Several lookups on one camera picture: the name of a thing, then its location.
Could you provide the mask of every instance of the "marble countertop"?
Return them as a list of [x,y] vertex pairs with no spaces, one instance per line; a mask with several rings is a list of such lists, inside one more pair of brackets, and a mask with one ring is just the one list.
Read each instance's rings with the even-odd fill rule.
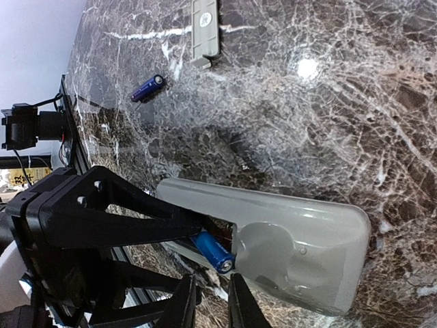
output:
[[[372,236],[358,294],[328,318],[255,296],[275,327],[437,325],[437,3],[222,0],[221,56],[189,64],[190,1],[89,0],[66,84],[89,160],[145,191],[165,177],[353,204]],[[166,89],[137,105],[154,74]],[[197,271],[199,327],[223,281],[159,245],[137,264]]]

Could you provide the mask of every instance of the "blue battery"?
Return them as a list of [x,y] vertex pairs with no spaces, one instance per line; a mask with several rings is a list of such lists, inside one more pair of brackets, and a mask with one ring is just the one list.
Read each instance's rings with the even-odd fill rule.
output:
[[191,237],[197,249],[220,274],[230,272],[234,268],[235,257],[229,253],[209,232],[202,230]]
[[165,79],[159,74],[152,77],[149,81],[144,83],[130,99],[136,103],[137,101],[143,100],[145,97],[153,94],[156,90],[159,90],[165,85]]

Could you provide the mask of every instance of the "yellow label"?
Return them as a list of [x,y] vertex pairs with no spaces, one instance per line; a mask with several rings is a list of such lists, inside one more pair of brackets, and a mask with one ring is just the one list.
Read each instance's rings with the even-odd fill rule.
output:
[[[34,183],[43,179],[43,177],[50,174],[50,169],[47,167],[39,167],[33,169],[26,169],[26,174],[29,177],[30,182]],[[9,180],[12,186],[21,186],[27,183],[22,169],[10,169]]]

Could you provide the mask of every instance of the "white object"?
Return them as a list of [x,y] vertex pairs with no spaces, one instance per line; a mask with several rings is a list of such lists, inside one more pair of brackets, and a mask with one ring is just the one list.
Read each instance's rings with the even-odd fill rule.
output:
[[325,315],[350,309],[370,237],[358,207],[181,179],[157,196],[234,223],[236,271],[259,289]]
[[30,305],[29,297],[19,282],[26,271],[16,243],[10,243],[0,256],[0,313],[12,311],[17,306]]

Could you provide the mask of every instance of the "black wire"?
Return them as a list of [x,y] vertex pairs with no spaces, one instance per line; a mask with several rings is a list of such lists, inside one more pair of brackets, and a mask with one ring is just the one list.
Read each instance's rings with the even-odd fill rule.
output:
[[45,166],[47,166],[51,171],[53,171],[52,167],[49,164],[47,164],[47,162],[44,159],[42,159],[41,157],[33,156],[33,158],[39,159],[41,162],[43,162],[45,164]]
[[23,165],[23,161],[21,160],[20,155],[18,155],[17,151],[15,149],[12,150],[15,153],[16,159],[18,159],[18,162],[20,163],[21,169],[23,170],[23,175],[25,176],[25,179],[27,181],[27,184],[29,186],[32,185],[32,182],[30,182],[29,177],[27,176],[26,170],[25,170],[25,166]]
[[28,273],[25,273],[20,280],[32,287],[33,279]]
[[59,156],[59,160],[61,161],[62,165],[65,166],[65,167],[67,167],[68,165],[67,165],[66,162],[62,159],[62,156],[61,156],[62,148],[63,148],[65,142],[66,142],[66,136],[65,136],[65,135],[62,135],[62,142],[61,142],[61,147],[59,147],[59,153],[58,153],[58,156]]
[[56,110],[56,111],[59,111],[59,107],[57,106],[56,101],[54,101],[53,104],[54,104],[54,106],[55,106],[55,110]]
[[50,103],[54,103],[55,101],[58,101],[59,99],[61,99],[63,96],[62,94],[57,94],[56,97],[54,97],[53,99],[48,99],[42,102],[39,102],[38,104],[35,104],[34,107],[41,107]]

